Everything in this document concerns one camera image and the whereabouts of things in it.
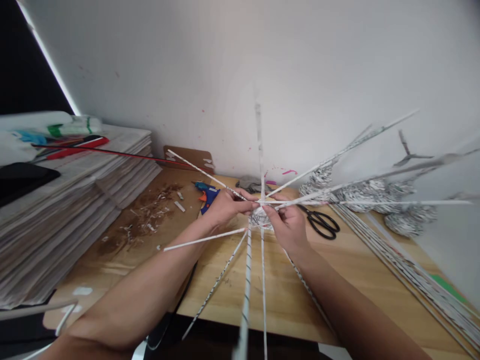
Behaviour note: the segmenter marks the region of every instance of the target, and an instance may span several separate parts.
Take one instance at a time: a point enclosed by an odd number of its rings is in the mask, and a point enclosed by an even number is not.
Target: red pen
[[[98,138],[95,138],[93,140],[87,141],[87,142],[82,142],[78,143],[75,146],[79,146],[82,148],[96,148],[99,147],[100,145],[108,143],[109,140],[105,136],[100,136]],[[58,152],[55,152],[53,154],[47,155],[47,156],[42,156],[40,158],[36,158],[33,161],[30,161],[32,164],[38,163],[43,160],[56,160],[56,159],[61,159],[76,153],[80,153],[82,151],[86,151],[84,149],[75,149],[75,148],[69,148],[69,149],[64,149],[60,150]]]

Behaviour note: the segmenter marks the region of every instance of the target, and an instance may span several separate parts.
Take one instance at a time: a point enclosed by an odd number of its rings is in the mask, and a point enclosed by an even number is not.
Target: scissor handle
[[[339,224],[338,224],[331,216],[327,215],[326,213],[318,212],[318,211],[312,211],[312,212],[310,213],[310,215],[311,215],[311,216],[315,216],[317,219],[319,219],[327,229],[329,229],[329,230],[331,230],[331,231],[333,231],[333,232],[335,232],[335,233],[338,233],[338,232],[340,231],[340,226],[339,226]],[[331,225],[330,225],[328,222],[326,222],[326,221],[323,219],[323,217],[325,217],[325,218],[327,218],[328,220],[330,220]]]
[[[328,240],[335,240],[337,238],[337,234],[335,231],[333,231],[333,228],[328,225],[325,220],[320,219],[321,221],[318,221],[316,218],[312,216],[307,217],[308,222],[310,223],[311,227],[323,238],[328,239]],[[327,235],[326,233],[323,233],[319,230],[319,228],[315,225],[317,223],[320,225],[322,228],[326,229],[331,235]]]

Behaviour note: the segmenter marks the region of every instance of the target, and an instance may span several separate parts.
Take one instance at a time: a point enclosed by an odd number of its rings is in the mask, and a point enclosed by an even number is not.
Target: wooden table
[[[236,179],[230,177],[219,175],[215,177],[230,187],[234,187],[237,182]],[[154,255],[157,252],[157,245],[164,245],[173,240],[197,217],[201,204],[197,200],[199,194],[196,189],[192,184],[189,186],[190,180],[205,181],[205,177],[190,170],[164,169],[137,201],[122,212],[122,215],[110,226],[107,235],[104,236],[117,234],[120,227],[128,227],[134,220],[132,216],[135,216],[130,208],[134,212],[138,212],[140,208],[148,205],[148,199],[152,200],[152,196],[148,197],[148,193],[154,193],[154,197],[156,197],[158,192],[173,183],[182,187],[180,191],[185,198],[182,204],[187,212],[181,213],[171,204],[170,202],[177,198],[170,196],[172,200],[162,206],[167,206],[173,212],[163,223],[158,224],[156,233],[141,235],[139,239],[135,240],[135,246],[131,245],[127,248],[128,244],[122,245],[122,249],[118,250],[116,247],[115,250],[109,252],[101,250],[106,247],[105,244],[102,244],[103,237],[101,237],[82,256],[72,272],[59,286],[51,301],[53,303],[73,297],[72,293],[78,287],[92,288],[91,294],[78,296],[82,309],[70,317],[69,324],[95,303],[122,276]],[[282,193],[291,198],[298,196],[298,191],[291,188],[284,189]],[[308,223],[306,224],[307,237],[312,247],[321,253],[340,275],[371,299],[432,358],[470,358],[347,224],[327,206],[322,207],[321,211],[332,216],[340,225],[341,231],[337,234],[337,239],[334,241],[324,239]],[[362,214],[360,217],[368,225],[371,225],[365,215]],[[247,218],[238,215],[224,230],[234,230],[246,225]],[[178,310],[180,314],[194,316],[197,313],[241,236],[242,234],[236,234],[209,242],[198,261],[195,276]],[[425,270],[431,274],[441,275],[435,263],[418,245],[400,236],[393,236]],[[246,246],[246,241],[244,241],[200,318],[240,325],[245,290]],[[260,232],[258,230],[252,232],[251,270],[250,327],[263,330],[262,265]],[[268,332],[338,345],[278,245],[275,235],[270,231],[265,232],[265,276]],[[44,325],[54,329],[62,315],[60,311],[47,313]]]

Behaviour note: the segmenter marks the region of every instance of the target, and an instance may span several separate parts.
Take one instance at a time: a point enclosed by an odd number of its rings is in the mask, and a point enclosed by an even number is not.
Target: left hand
[[[212,226],[216,227],[226,224],[238,213],[248,216],[260,206],[258,202],[255,202],[258,200],[256,196],[249,194],[241,188],[235,188],[234,190],[249,201],[236,197],[233,192],[226,188],[220,190],[208,211],[203,215],[205,219],[210,221]]]

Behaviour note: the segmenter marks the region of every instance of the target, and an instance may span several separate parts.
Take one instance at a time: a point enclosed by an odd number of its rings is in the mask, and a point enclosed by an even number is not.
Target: hand
[[[217,227],[226,224],[238,213],[248,216],[252,210],[260,206],[260,204],[256,202],[258,200],[256,196],[240,188],[235,188],[234,190],[249,201],[236,197],[234,193],[228,189],[220,190],[208,211],[203,215],[204,218],[210,221],[212,226]]]
[[[291,200],[283,195],[274,194],[275,200]],[[278,212],[271,206],[263,206],[270,222],[275,230],[275,236],[280,246],[286,250],[288,255],[311,251],[307,240],[305,229],[305,218],[296,205],[281,208]]]

